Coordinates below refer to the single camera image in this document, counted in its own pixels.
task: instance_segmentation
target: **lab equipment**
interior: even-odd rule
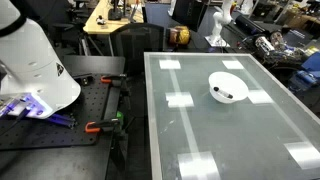
[[[118,8],[118,0],[114,0],[113,8],[108,12],[108,20],[110,21],[120,21],[122,18],[121,9]]]
[[[229,46],[225,40],[220,36],[222,26],[231,22],[230,8],[233,0],[224,0],[222,9],[215,7],[218,12],[213,14],[213,29],[210,36],[205,37],[211,46]]]
[[[303,64],[302,70],[294,73],[290,78],[289,90],[293,93],[308,91],[319,87],[320,82],[320,52],[311,55]]]
[[[0,100],[6,104],[1,116],[18,116],[31,104],[27,117],[48,118],[74,102],[80,86],[36,22],[9,0],[0,1],[0,7],[0,68],[5,74]]]
[[[253,8],[253,0],[244,0],[241,6],[240,12],[245,15],[249,15]]]

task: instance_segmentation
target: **monitor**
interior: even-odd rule
[[[177,0],[172,19],[193,31],[198,31],[208,4],[209,0]]]

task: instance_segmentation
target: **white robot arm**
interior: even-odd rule
[[[0,1],[0,68],[6,73],[0,87],[0,116],[45,119],[70,105],[80,86],[65,70],[45,33],[25,18],[9,0]]]
[[[243,0],[240,12],[245,15],[249,15],[252,11],[253,0]]]
[[[233,0],[223,0],[222,9],[216,7],[218,12],[213,14],[213,29],[212,34],[206,39],[211,46],[226,46],[226,42],[221,38],[220,33],[223,25],[229,24],[232,20],[230,8]]]

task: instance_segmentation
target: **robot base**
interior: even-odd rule
[[[211,41],[210,36],[204,37],[211,47],[230,47],[230,45],[221,37],[217,41]]]
[[[172,14],[173,14],[173,9],[170,8],[170,9],[168,10],[168,14],[169,14],[169,16],[172,16]]]

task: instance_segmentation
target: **wooden desk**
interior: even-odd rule
[[[320,21],[319,21],[318,18],[316,18],[316,17],[308,16],[307,19],[308,19],[309,21],[312,21],[312,22],[315,22],[315,23],[320,24]]]
[[[99,4],[91,14],[90,18],[86,22],[83,30],[88,34],[110,34],[116,29],[129,24],[128,18],[122,18],[121,21],[109,21],[108,20],[108,12],[109,9],[112,9],[112,5],[108,3],[109,0],[100,0]],[[105,25],[98,25],[96,19],[101,15],[103,19],[105,19]],[[143,15],[142,12],[138,9],[134,18],[137,22],[143,23]]]

